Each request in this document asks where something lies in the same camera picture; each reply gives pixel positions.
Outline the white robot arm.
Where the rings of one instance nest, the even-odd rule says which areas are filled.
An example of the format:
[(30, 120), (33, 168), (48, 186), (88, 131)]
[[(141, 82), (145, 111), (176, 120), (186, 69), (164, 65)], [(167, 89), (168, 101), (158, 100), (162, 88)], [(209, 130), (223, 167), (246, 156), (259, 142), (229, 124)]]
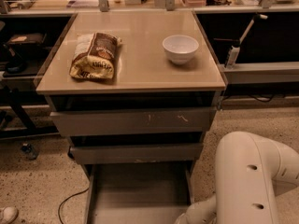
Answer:
[(276, 197), (299, 186), (299, 153), (254, 133), (232, 132), (215, 158), (216, 193), (175, 224), (279, 224)]

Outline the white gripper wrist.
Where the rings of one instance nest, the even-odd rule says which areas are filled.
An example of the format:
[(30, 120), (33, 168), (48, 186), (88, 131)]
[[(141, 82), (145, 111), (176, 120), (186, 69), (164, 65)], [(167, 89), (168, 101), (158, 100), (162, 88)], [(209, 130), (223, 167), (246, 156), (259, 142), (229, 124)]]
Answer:
[(174, 224), (187, 224), (186, 222), (186, 216), (184, 214), (181, 214), (175, 221)]

